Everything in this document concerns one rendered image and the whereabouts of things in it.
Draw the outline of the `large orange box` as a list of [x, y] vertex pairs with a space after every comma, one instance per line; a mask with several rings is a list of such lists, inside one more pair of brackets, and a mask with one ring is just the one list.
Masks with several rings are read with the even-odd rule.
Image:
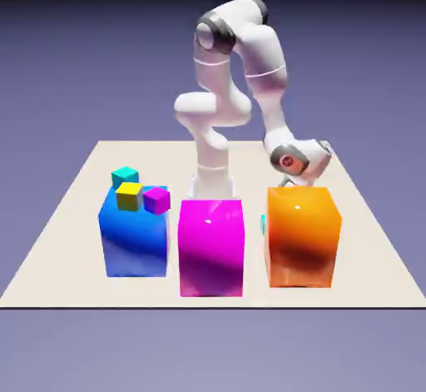
[[342, 216], [326, 187], [270, 187], [264, 253], [272, 288], [330, 288]]

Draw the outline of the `small teal cube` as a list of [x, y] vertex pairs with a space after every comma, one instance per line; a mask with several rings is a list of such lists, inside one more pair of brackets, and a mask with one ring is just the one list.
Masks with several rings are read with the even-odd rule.
[[138, 170], [124, 166], [111, 173], [111, 183], [114, 190], [117, 190], [123, 182], [138, 183]]

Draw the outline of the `large magenta box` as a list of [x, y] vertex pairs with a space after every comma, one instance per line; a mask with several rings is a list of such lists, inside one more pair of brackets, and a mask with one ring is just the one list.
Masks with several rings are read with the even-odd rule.
[[241, 200], [184, 200], [178, 259], [182, 297], [241, 297], [245, 259]]

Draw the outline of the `small purple cube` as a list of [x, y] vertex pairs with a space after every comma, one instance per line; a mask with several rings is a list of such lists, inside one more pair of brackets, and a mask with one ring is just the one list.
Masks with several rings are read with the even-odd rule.
[[143, 191], [143, 205], [151, 214], [161, 215], [171, 208], [171, 194], [166, 186], [148, 186]]

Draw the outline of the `small yellow cube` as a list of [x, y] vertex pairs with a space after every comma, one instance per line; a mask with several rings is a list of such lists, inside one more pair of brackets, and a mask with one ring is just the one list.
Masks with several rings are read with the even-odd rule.
[[139, 211], [143, 200], [143, 185], [139, 182], [122, 182], [116, 190], [116, 202], [121, 211]]

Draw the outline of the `large blue box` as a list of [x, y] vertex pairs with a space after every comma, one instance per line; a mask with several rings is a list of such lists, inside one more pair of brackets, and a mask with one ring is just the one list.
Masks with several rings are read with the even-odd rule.
[[111, 188], [98, 214], [109, 277], [164, 277], [169, 254], [167, 212], [122, 211]]

